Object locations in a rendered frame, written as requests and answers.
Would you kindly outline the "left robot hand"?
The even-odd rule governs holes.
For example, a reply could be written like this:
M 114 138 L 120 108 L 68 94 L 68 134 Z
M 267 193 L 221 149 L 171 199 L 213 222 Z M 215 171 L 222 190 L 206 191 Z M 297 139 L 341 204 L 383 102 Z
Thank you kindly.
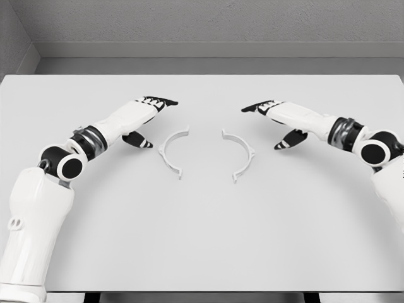
M 136 130 L 164 108 L 178 104 L 177 101 L 150 96 L 129 101 L 108 118 L 108 145 L 111 146 L 118 137 L 122 137 L 126 143 L 137 148 L 152 148 L 153 144 Z

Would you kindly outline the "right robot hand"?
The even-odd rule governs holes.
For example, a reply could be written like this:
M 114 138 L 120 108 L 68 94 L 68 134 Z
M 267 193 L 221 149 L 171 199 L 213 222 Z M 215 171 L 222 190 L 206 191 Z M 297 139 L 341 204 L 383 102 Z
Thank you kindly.
M 315 134 L 323 141 L 325 139 L 325 133 L 321 129 L 324 116 L 292 102 L 268 100 L 244 107 L 241 111 L 258 112 L 272 121 L 292 128 L 291 132 L 275 145 L 275 150 L 300 144 L 307 138 L 308 133 Z

